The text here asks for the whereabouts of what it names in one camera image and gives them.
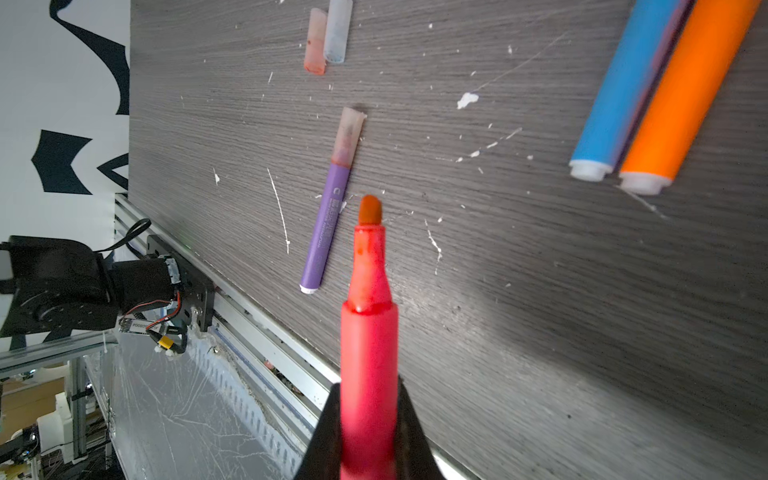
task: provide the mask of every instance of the plastic sheet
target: plastic sheet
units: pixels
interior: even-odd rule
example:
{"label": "plastic sheet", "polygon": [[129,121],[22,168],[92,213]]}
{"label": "plastic sheet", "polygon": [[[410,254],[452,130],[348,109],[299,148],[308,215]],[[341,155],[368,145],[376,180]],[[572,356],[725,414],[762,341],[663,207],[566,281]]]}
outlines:
{"label": "plastic sheet", "polygon": [[289,440],[208,335],[168,358],[145,336],[86,357],[127,478],[292,478],[301,445]]}

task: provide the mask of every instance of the purple marker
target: purple marker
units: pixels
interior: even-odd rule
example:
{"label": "purple marker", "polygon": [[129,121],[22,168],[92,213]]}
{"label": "purple marker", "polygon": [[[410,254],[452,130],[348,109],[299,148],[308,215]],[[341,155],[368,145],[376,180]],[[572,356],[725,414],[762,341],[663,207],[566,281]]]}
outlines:
{"label": "purple marker", "polygon": [[349,169],[352,168],[352,160],[355,158],[362,121],[366,117],[366,114],[349,107],[344,107],[341,113],[336,144],[333,146],[331,155],[331,168],[328,170],[323,200],[320,202],[320,211],[317,212],[315,231],[312,234],[310,251],[306,255],[304,274],[299,285],[304,293],[315,293],[320,287],[320,280],[323,279],[333,231],[336,230],[336,221],[339,219],[341,204],[344,201]]}

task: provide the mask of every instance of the white backdrop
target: white backdrop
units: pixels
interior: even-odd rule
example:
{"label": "white backdrop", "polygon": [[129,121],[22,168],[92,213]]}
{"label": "white backdrop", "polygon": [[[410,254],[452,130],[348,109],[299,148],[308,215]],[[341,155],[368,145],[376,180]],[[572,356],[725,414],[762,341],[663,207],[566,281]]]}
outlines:
{"label": "white backdrop", "polygon": [[[49,0],[0,4],[0,241],[59,237],[97,250],[113,243],[114,193],[124,188],[97,167],[128,152],[128,116],[109,68],[49,14]],[[130,0],[73,0],[58,17],[125,46]],[[42,130],[92,139],[72,170],[92,193],[43,191],[31,162]],[[116,171],[128,176],[128,167]]]}

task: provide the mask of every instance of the black strap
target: black strap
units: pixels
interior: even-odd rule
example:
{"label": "black strap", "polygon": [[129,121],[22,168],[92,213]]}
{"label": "black strap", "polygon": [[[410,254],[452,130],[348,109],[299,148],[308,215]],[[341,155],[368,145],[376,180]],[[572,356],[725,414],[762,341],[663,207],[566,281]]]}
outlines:
{"label": "black strap", "polygon": [[73,396],[69,397],[69,401],[70,402],[74,402],[75,400],[79,400],[79,399],[82,399],[84,397],[89,396],[93,392],[94,392],[94,388],[93,387],[87,388],[84,391],[82,391],[80,393],[75,393]]}
{"label": "black strap", "polygon": [[151,226],[152,226],[152,220],[150,220],[148,218],[142,218],[138,222],[134,223],[134,226],[129,228],[127,232],[125,232],[125,237],[123,237],[123,240],[120,240],[115,245],[107,247],[107,248],[105,248],[103,250],[96,250],[96,253],[108,252],[110,250],[116,250],[116,249],[122,247],[123,245],[125,245],[126,243],[130,242],[134,238],[138,237],[142,233],[144,233],[147,230],[147,228],[149,228]]}
{"label": "black strap", "polygon": [[130,243],[126,243],[125,244],[125,248],[129,249],[131,251],[131,253],[134,254],[136,256],[136,258],[138,258],[139,260],[145,260],[147,258],[146,255],[144,255],[142,252],[136,250],[134,248],[134,246],[131,245]]}

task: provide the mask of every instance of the wood grain surface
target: wood grain surface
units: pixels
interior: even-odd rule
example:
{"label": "wood grain surface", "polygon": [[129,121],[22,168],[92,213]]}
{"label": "wood grain surface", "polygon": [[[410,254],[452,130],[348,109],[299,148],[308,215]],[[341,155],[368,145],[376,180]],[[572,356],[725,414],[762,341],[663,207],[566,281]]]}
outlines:
{"label": "wood grain surface", "polygon": [[[400,370],[482,478],[766,478],[768,8],[652,209],[567,167],[631,5],[358,0],[346,63],[317,77],[325,5],[134,0],[131,201],[338,362],[359,199],[378,195]],[[344,106],[368,119],[307,296]]]}

